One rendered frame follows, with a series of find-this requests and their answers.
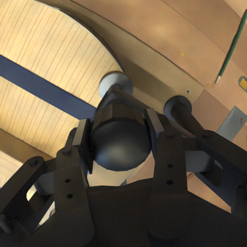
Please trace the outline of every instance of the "blue stripe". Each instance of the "blue stripe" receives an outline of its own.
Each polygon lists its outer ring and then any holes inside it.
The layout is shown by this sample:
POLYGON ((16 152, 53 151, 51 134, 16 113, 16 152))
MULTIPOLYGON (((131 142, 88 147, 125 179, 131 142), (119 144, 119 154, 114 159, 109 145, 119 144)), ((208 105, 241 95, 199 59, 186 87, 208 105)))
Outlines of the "blue stripe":
POLYGON ((94 120, 95 107, 1 55, 0 76, 79 120, 94 120))

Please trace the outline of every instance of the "screw hole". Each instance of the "screw hole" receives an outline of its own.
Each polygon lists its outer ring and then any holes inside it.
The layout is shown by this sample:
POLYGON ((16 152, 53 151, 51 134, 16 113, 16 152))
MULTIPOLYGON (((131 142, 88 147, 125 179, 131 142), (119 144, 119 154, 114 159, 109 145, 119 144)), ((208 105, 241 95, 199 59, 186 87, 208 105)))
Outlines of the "screw hole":
POLYGON ((172 184, 173 184, 173 181, 172 181, 172 180, 168 180, 168 181, 167 181, 167 184, 168 184, 168 185, 172 185, 172 184))
POLYGON ((67 195, 67 198, 68 198, 68 199, 71 199, 72 197, 73 197, 73 194, 68 194, 68 195, 67 195))

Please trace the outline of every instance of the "pencil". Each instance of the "pencil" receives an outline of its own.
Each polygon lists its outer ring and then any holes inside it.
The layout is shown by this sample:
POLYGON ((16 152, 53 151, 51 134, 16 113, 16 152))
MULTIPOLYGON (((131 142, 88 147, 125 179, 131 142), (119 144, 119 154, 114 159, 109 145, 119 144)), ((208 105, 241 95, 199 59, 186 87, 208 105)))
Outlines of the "pencil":
POLYGON ((221 77, 222 77, 222 75, 223 75, 223 73, 224 73, 224 71, 226 69, 226 66, 227 66, 227 64, 228 64, 228 62, 229 62, 229 60, 231 58, 233 50, 234 50, 234 48, 235 48, 235 46, 236 46, 236 44, 238 42, 238 38, 239 38, 239 36, 240 36, 240 34, 242 32, 242 29, 243 29, 243 27, 245 25, 246 19, 247 19, 247 9, 245 10, 244 16, 243 16, 243 18, 241 20, 241 23, 240 23, 239 27, 238 27, 237 34, 235 35, 235 37, 233 39, 233 42, 232 42, 231 47, 230 47, 230 50, 229 50, 229 52, 228 52, 228 54, 226 56, 226 59, 225 59, 223 65, 222 65, 222 67, 221 67, 221 70, 220 70, 220 72, 218 74, 218 77, 217 77, 217 80, 216 80, 216 84, 219 82, 219 80, 221 79, 221 77))

